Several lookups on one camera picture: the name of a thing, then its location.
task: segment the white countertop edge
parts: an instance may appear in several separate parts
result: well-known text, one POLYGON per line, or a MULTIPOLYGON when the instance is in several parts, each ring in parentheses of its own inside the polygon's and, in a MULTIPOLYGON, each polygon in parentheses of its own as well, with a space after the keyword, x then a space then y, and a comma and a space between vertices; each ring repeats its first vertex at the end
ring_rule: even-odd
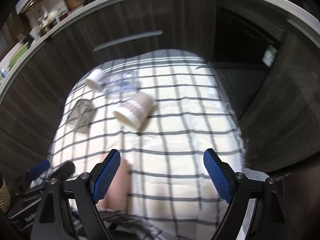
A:
MULTIPOLYGON (((64 28, 74 23, 75 21, 81 19, 82 17, 99 10, 100 8, 106 7, 108 5, 117 3, 121 0, 96 0, 89 3, 82 8, 77 9, 75 12, 71 13, 67 18, 57 24, 52 28, 47 34, 41 37, 30 49, 17 61, 14 67, 8 73, 8 76, 4 79, 3 83, 0 86, 0 103, 5 95, 5 92, 9 88, 10 84, 14 78, 19 73, 20 69, 28 62, 28 60, 45 44, 46 39, 49 36, 54 36, 64 28)), ((288 11, 297 18, 301 19, 308 26, 310 26, 319 36, 320 36, 320 23, 319 21, 310 13, 302 9, 301 7, 295 5, 294 3, 288 0, 263 0, 270 4, 273 4, 283 10, 288 11)))

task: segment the metal screw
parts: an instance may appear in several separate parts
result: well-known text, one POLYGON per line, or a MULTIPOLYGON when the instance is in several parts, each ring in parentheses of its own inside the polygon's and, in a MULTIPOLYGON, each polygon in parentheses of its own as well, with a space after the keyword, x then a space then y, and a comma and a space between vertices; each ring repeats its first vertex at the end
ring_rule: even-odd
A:
POLYGON ((56 178, 50 179, 50 184, 53 185, 57 182, 58 180, 56 178))
POLYGON ((270 184, 274 184, 275 183, 275 180, 273 178, 268 178, 267 181, 270 183, 270 184))
POLYGON ((89 177, 89 173, 84 172, 80 175, 81 179, 87 179, 89 177))
POLYGON ((244 178, 244 174, 241 173, 241 172, 236 172, 236 178, 243 179, 244 178))

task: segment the label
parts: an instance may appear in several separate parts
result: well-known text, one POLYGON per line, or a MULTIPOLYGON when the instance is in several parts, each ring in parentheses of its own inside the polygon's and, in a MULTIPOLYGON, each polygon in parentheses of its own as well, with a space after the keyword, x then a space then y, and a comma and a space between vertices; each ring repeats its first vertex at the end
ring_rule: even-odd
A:
POLYGON ((262 62, 266 64, 267 67, 271 67, 272 63, 276 58, 277 53, 278 53, 278 50, 275 49, 272 45, 269 45, 264 53, 262 62))
POLYGON ((26 222, 30 222, 31 220, 33 220, 36 217, 36 212, 34 212, 33 214, 31 214, 29 217, 25 218, 24 220, 26 222))

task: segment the cabinet door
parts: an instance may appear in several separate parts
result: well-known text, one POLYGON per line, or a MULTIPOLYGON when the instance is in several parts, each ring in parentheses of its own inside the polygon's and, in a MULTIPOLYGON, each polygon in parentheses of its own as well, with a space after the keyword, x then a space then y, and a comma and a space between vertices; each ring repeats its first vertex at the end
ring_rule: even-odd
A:
POLYGON ((0 30, 0 60, 9 52, 9 50, 14 46, 14 41, 10 34, 7 23, 4 23, 2 29, 0 30))

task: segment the patterned mug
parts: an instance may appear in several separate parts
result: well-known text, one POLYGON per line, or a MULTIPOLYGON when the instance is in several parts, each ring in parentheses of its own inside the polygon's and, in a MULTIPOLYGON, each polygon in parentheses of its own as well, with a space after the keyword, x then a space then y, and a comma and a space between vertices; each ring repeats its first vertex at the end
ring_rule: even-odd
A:
POLYGON ((154 106, 155 103, 151 95, 139 92, 121 104, 113 111, 113 114, 123 126, 138 132, 154 106))

